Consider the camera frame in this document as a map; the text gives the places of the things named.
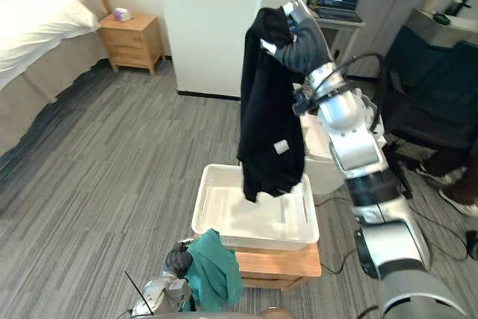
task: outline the bed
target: bed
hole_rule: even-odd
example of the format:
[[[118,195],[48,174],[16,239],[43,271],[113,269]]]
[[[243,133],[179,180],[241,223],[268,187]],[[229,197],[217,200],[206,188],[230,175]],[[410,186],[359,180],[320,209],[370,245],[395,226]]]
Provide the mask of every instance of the bed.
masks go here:
[[[0,9],[3,155],[18,144],[45,105],[108,57],[96,31],[109,4],[108,0],[0,0]]]

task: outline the white plastic basket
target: white plastic basket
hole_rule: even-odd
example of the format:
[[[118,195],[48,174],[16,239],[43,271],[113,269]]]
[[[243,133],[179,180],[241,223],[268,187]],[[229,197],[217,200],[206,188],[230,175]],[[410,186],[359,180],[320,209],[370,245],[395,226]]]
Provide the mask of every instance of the white plastic basket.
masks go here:
[[[199,235],[220,233],[230,247],[300,250],[319,240],[314,199],[306,175],[291,193],[272,197],[260,193],[245,199],[239,166],[209,164],[202,173],[191,227]]]

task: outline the green towel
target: green towel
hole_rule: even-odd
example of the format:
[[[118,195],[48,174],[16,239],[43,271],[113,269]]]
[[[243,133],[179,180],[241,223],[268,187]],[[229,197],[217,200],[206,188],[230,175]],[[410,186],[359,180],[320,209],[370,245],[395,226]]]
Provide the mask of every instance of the green towel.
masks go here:
[[[234,250],[227,250],[219,233],[209,229],[187,249],[193,263],[186,273],[196,303],[205,312],[221,312],[222,300],[232,306],[240,299],[242,280]]]

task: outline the black cable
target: black cable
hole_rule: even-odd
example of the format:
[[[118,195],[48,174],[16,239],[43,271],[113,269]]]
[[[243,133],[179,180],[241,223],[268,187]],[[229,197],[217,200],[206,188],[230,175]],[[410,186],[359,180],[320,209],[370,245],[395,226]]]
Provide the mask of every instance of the black cable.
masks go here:
[[[465,241],[463,241],[462,237],[456,233],[455,231],[453,231],[452,229],[448,228],[447,226],[445,226],[444,224],[441,224],[439,222],[437,222],[436,220],[432,220],[431,218],[428,218],[427,216],[425,216],[424,214],[421,214],[419,211],[415,210],[413,207],[409,206],[410,209],[419,217],[429,221],[430,223],[433,223],[435,224],[436,226],[439,226],[441,227],[442,229],[446,229],[449,233],[451,233],[452,235],[454,235],[455,237],[458,238],[458,240],[462,243],[463,247],[465,248],[465,253],[466,255],[463,256],[463,257],[455,257],[454,255],[451,255],[449,254],[446,250],[443,250],[442,248],[440,248],[439,246],[437,246],[436,244],[432,243],[431,241],[428,240],[429,242],[429,245],[430,245],[430,251],[432,250],[431,247],[434,247],[436,248],[439,252],[441,252],[442,254],[444,254],[445,256],[447,256],[448,258],[451,258],[453,259],[454,261],[466,261],[468,259],[468,249],[466,247],[466,243]]]
[[[377,53],[377,52],[368,52],[366,54],[359,55],[355,58],[352,58],[352,59],[346,61],[345,63],[341,64],[340,66],[337,66],[337,68],[335,70],[333,70],[330,74],[328,74],[322,80],[322,83],[325,82],[327,79],[329,79],[331,76],[333,76],[335,73],[340,72],[343,69],[347,69],[348,66],[355,63],[356,61],[359,61],[363,58],[369,58],[369,57],[375,57],[379,62],[379,80],[380,80],[379,85],[381,85],[381,90],[383,92],[384,89],[386,90],[385,67],[384,67],[384,64],[383,64],[383,56],[381,54]],[[314,96],[317,95],[317,92],[318,92],[319,88],[320,87],[317,87],[314,90],[314,93],[311,95],[311,98],[310,98],[309,104],[308,104],[308,108],[310,107],[311,103],[314,101]],[[376,112],[375,112],[375,116],[373,117],[372,125],[370,126],[370,131],[371,132],[373,132],[373,130],[375,130],[377,123],[379,123],[380,113],[382,112],[382,101],[383,101],[384,95],[385,94],[382,93],[381,96],[379,97],[379,101],[377,103],[377,109],[376,109]]]
[[[374,310],[378,310],[379,306],[371,306],[369,308],[366,308],[362,313],[360,313],[357,317],[357,319],[363,319],[365,318],[368,314],[373,312]]]
[[[320,207],[322,205],[325,205],[326,203],[329,203],[330,201],[335,200],[335,199],[340,200],[340,201],[345,201],[345,202],[348,202],[348,203],[352,202],[350,199],[347,199],[347,198],[332,197],[332,198],[326,199],[325,201],[323,201],[322,203],[319,203],[318,205],[315,205],[315,208]]]
[[[143,300],[143,302],[146,304],[146,306],[148,307],[149,309],[149,312],[151,313],[151,315],[154,315],[155,313],[152,312],[151,308],[149,307],[149,304],[148,302],[146,302],[146,299],[144,298],[143,296],[143,293],[141,293],[140,289],[136,286],[136,284],[133,282],[133,279],[131,279],[131,277],[129,276],[128,272],[126,272],[125,270],[125,274],[126,276],[128,277],[129,281],[132,283],[132,285],[134,286],[134,289],[136,289],[136,291],[138,292],[138,294],[141,296],[141,299]]]
[[[338,268],[338,270],[333,270],[333,269],[330,269],[329,267],[327,267],[324,263],[320,263],[320,265],[322,265],[322,267],[324,267],[327,271],[329,271],[331,274],[340,274],[342,273],[342,270],[344,270],[345,268],[345,262],[346,260],[354,253],[357,251],[357,248],[351,250],[350,252],[348,252],[345,256],[344,256],[344,260],[342,261],[342,264],[340,266],[340,268]]]
[[[120,314],[117,319],[120,319],[124,314],[128,313],[130,316],[133,313],[131,309],[126,309],[122,314]]]
[[[382,29],[383,29],[385,23],[388,21],[388,18],[390,17],[390,12],[394,8],[396,2],[397,2],[397,0],[392,0],[391,1],[390,6],[388,7],[387,12],[385,14],[385,18],[382,20],[382,23],[380,23],[379,29],[375,32],[375,35],[373,36],[372,42],[370,43],[370,46],[368,47],[369,50],[372,49],[373,46],[375,45],[377,37],[380,34],[382,34]]]

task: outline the baseboard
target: baseboard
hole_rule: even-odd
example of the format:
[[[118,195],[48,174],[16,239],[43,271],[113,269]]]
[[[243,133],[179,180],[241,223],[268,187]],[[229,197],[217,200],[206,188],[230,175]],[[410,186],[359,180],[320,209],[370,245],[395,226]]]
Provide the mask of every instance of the baseboard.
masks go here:
[[[239,96],[229,96],[229,95],[219,95],[216,93],[195,93],[193,91],[183,91],[176,90],[178,95],[182,96],[194,96],[194,97],[205,97],[206,99],[221,99],[221,100],[235,100],[240,101]]]
[[[366,78],[364,76],[347,75],[347,78],[354,81],[379,82],[378,78]]]

